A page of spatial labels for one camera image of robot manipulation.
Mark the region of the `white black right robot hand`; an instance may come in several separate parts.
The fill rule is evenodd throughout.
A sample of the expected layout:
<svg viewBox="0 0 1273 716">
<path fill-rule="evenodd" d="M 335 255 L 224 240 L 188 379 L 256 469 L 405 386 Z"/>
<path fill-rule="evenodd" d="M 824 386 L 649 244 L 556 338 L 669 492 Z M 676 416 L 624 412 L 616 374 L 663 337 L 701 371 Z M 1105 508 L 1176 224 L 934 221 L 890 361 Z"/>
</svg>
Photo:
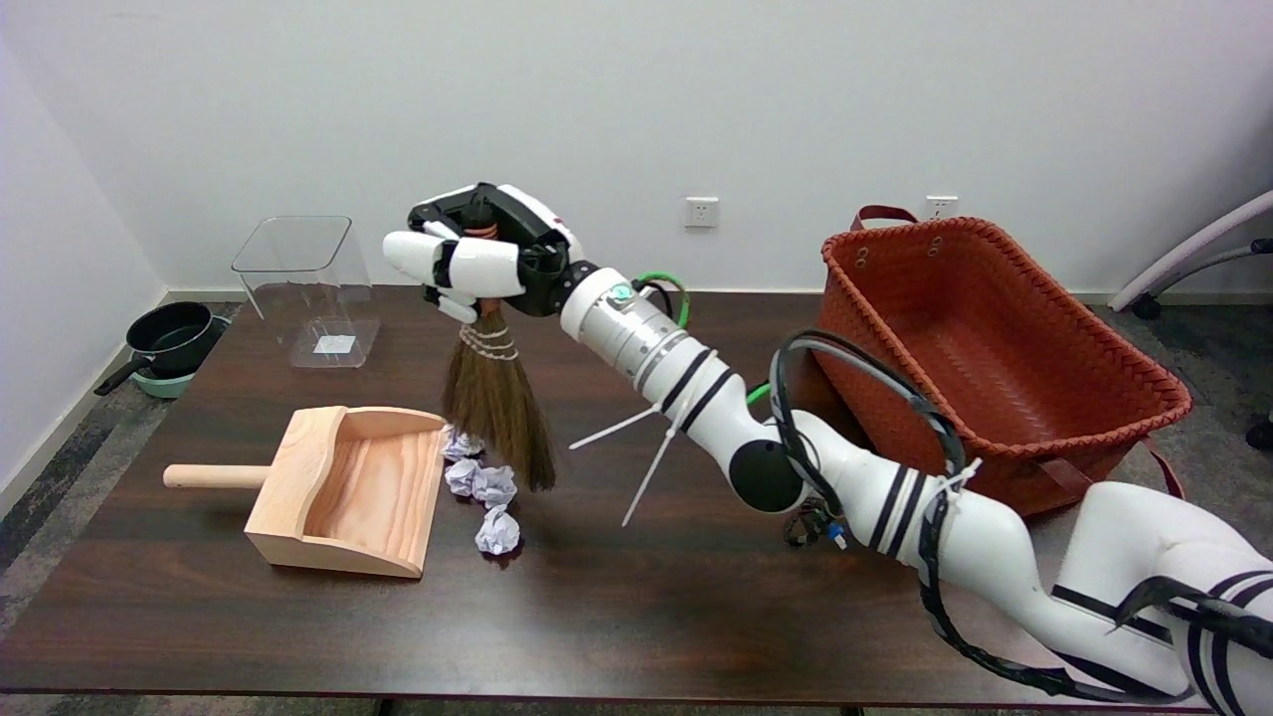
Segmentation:
<svg viewBox="0 0 1273 716">
<path fill-rule="evenodd" d="M 554 316 L 597 270 L 559 214 L 510 183 L 477 182 L 419 203 L 409 231 L 381 246 L 428 303 L 463 324 L 477 321 L 484 299 Z"/>
</svg>

